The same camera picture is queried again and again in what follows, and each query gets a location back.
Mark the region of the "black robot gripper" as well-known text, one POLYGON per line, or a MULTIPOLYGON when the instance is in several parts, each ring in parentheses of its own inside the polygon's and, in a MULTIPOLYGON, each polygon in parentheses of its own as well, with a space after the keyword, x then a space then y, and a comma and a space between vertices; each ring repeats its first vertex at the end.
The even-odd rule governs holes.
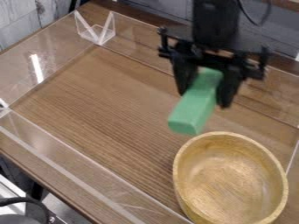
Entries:
POLYGON ((269 48, 245 38, 242 34, 225 46, 195 45, 191 29, 183 26, 161 27, 159 56, 173 62, 178 92, 185 94, 198 75, 198 67, 223 72, 218 86, 218 104, 226 109, 234 102, 246 78, 263 80, 270 57, 269 48))

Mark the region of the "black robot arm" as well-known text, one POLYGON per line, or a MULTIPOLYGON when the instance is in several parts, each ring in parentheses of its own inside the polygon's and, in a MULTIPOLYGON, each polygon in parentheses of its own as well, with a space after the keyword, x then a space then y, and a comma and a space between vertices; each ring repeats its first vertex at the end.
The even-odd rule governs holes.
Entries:
POLYGON ((270 49, 239 30, 247 15, 242 0, 193 0, 191 25, 158 28, 159 56, 173 64, 178 92, 195 82, 199 67, 223 73, 217 87, 217 103, 227 108, 242 82, 266 77, 270 49))

